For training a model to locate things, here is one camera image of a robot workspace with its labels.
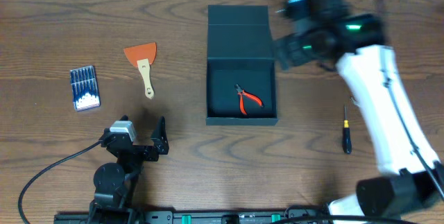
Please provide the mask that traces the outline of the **dark green open box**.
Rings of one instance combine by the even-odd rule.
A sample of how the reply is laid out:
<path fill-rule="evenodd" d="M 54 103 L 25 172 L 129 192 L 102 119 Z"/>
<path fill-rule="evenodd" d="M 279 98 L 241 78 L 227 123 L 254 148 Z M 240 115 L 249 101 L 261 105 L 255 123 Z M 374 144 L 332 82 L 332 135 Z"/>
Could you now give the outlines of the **dark green open box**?
<path fill-rule="evenodd" d="M 267 6 L 208 7 L 209 126 L 274 126 L 275 61 Z"/>

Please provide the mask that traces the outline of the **blue precision screwdriver set case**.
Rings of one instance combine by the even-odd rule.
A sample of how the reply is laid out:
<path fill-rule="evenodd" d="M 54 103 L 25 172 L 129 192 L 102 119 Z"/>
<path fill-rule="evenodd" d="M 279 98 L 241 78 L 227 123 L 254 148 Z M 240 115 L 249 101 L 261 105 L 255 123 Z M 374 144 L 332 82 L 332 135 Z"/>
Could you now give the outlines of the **blue precision screwdriver set case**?
<path fill-rule="evenodd" d="M 72 69 L 70 83 L 75 111 L 89 110 L 101 105 L 94 66 Z"/>

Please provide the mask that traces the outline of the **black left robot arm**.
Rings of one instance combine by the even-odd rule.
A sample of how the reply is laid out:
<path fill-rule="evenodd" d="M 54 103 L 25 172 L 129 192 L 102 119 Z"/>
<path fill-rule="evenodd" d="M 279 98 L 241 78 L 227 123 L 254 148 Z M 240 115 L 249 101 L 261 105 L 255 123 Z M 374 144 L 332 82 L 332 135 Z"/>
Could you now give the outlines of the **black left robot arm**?
<path fill-rule="evenodd" d="M 142 210 L 132 200 L 144 162 L 156 162 L 169 153 L 165 118 L 161 117 L 151 134 L 151 145 L 136 145 L 137 133 L 126 115 L 106 128 L 99 138 L 101 147 L 116 157 L 116 162 L 100 166 L 93 178 L 94 199 L 87 223 L 144 223 Z"/>

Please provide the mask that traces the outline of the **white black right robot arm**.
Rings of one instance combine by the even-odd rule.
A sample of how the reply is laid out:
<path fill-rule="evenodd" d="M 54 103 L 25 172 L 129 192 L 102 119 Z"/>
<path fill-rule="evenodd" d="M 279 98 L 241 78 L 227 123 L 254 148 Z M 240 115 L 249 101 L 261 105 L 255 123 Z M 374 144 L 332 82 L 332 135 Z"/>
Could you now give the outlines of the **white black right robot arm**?
<path fill-rule="evenodd" d="M 275 42 L 282 67 L 315 61 L 349 87 L 367 126 L 379 176 L 327 204 L 324 223 L 401 223 L 443 199 L 443 163 L 424 135 L 385 36 L 384 0 L 353 15 L 344 0 L 284 0 L 296 31 Z"/>

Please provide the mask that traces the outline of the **black yellow screwdriver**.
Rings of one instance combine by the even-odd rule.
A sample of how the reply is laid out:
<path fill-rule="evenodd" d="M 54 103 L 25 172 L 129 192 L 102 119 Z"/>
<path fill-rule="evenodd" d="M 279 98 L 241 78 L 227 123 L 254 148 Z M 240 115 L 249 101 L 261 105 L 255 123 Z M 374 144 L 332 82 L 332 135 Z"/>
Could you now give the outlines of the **black yellow screwdriver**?
<path fill-rule="evenodd" d="M 343 139 L 342 139 L 342 147 L 343 152 L 345 154 L 351 154 L 352 152 L 352 142 L 350 137 L 350 126 L 347 116 L 347 107 L 346 105 L 343 106 L 344 111 L 344 120 L 343 120 Z"/>

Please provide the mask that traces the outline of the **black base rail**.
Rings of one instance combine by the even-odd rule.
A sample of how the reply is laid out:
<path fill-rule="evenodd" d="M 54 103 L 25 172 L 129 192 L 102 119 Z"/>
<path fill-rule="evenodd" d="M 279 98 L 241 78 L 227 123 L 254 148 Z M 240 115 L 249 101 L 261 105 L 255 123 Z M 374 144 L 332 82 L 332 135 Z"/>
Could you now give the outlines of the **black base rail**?
<path fill-rule="evenodd" d="M 308 223 L 330 223 L 321 220 L 326 213 L 314 208 L 290 208 L 275 211 L 249 212 L 173 212 L 150 211 L 136 214 L 113 214 L 109 211 L 98 210 L 93 214 L 59 213 L 54 216 L 54 223 L 88 224 L 88 223 L 145 223 L 145 224 L 248 224 L 274 223 L 288 218 L 314 217 Z"/>

